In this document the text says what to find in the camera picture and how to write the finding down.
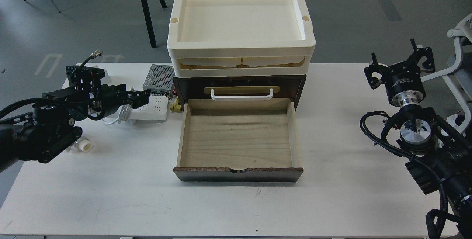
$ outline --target metal mesh casing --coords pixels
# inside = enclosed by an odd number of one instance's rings
[[[152,93],[165,93],[165,95],[168,95],[174,85],[172,81],[174,76],[174,68],[172,66],[152,65],[143,89],[150,89]]]

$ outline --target white drawer handle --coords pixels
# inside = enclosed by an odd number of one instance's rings
[[[214,89],[211,89],[211,99],[214,101],[267,101],[272,99],[274,90],[270,88],[266,96],[216,96]]]

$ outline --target scratch mark on table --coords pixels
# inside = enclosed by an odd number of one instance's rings
[[[112,211],[112,210],[124,209],[124,208],[127,208],[127,207],[131,207],[131,206],[130,206],[130,205],[127,205],[127,206],[109,208],[108,210],[105,210],[103,213],[109,212],[109,211]]]
[[[149,207],[148,204],[146,203],[141,203],[141,204],[131,204],[134,208],[137,208],[137,207]]]
[[[11,220],[11,221],[10,221],[10,222],[7,224],[7,226],[5,226],[5,228],[4,228],[4,229],[7,229],[7,228],[8,228],[8,226],[10,226],[10,224],[11,224],[12,222],[13,222],[13,220]]]
[[[85,215],[86,215],[86,213],[82,214],[81,217],[76,218],[77,221],[80,221],[80,219],[82,219]]]
[[[97,211],[97,214],[95,214],[95,221],[97,221],[98,214],[100,213],[101,207],[103,206],[103,196],[100,194],[100,207]]]

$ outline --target floor marking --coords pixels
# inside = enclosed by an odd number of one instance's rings
[[[46,75],[46,78],[50,78],[52,73],[54,72],[54,70],[56,69],[56,66],[59,64],[59,60],[62,58],[63,54],[48,54],[47,56],[44,57],[44,59],[42,60],[42,62],[39,64],[38,68],[36,69],[36,71],[34,72],[35,75],[38,75],[42,68],[44,67],[44,65],[46,64],[46,62],[50,59],[50,58],[56,58],[54,60],[54,63],[52,64],[51,66],[51,69],[49,70],[49,72],[47,73]]]
[[[118,60],[123,59],[123,58],[125,58],[125,57],[122,56],[122,55],[106,55],[106,56],[101,56],[101,63],[106,63],[106,62],[107,62],[107,59],[109,59],[109,58],[114,58],[115,60],[113,61],[113,63],[117,63]]]

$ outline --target brass fitting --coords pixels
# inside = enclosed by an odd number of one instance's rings
[[[182,113],[182,106],[179,103],[178,96],[176,96],[176,100],[170,104],[170,111],[172,113]]]

